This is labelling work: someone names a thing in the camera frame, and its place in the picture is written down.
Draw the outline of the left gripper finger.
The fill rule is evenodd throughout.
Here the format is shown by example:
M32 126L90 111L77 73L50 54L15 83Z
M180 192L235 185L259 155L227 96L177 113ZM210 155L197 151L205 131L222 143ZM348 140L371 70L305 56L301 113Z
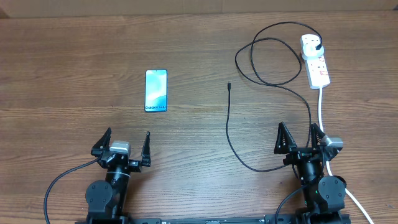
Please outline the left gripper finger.
M146 134L144 145L142 147L141 153L141 166L150 167L151 166L151 156L150 156L150 132Z
M92 156L100 156L105 151L109 150L109 142L111 140L111 128L108 128L103 136L94 144L91 148L91 155Z

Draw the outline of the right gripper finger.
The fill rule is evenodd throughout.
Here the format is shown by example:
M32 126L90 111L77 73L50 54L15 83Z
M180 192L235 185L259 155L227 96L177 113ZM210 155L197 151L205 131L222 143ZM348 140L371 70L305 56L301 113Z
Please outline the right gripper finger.
M297 144L294 141L290 131L287 129L285 123L279 123L274 154L288 154L296 148Z
M312 147L317 148L321 144L321 140L326 136L326 134L320 129L320 127L313 123L310 125Z

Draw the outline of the Samsung Galaxy smartphone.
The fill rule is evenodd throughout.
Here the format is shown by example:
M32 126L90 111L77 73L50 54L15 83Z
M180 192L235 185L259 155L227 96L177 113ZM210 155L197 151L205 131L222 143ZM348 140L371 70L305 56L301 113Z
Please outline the Samsung Galaxy smartphone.
M167 70L147 70L144 110L148 113L167 111Z

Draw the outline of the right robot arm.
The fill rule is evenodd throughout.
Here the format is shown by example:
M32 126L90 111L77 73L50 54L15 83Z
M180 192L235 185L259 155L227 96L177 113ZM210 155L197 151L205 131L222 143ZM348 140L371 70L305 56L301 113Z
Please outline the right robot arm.
M301 187L288 195L283 205L295 194L302 192L306 207L299 208L293 215L279 217L282 206L275 212L275 223L350 223L348 215L340 210L345 207L346 181L335 175L324 174L326 163L335 158L343 148L343 140L329 137L320 127L310 125L312 145L298 147L285 123L278 126L274 153L285 155L283 163L297 167Z

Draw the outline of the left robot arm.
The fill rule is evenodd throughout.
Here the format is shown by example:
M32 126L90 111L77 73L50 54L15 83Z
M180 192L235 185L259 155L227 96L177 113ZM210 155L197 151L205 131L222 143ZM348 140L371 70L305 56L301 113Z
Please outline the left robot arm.
M106 169L104 180L91 183L85 193L88 203L87 223L132 223L124 211L131 173L151 166L150 132L146 133L141 159L130 158L131 146L126 141L111 141L111 129L91 149L101 168Z

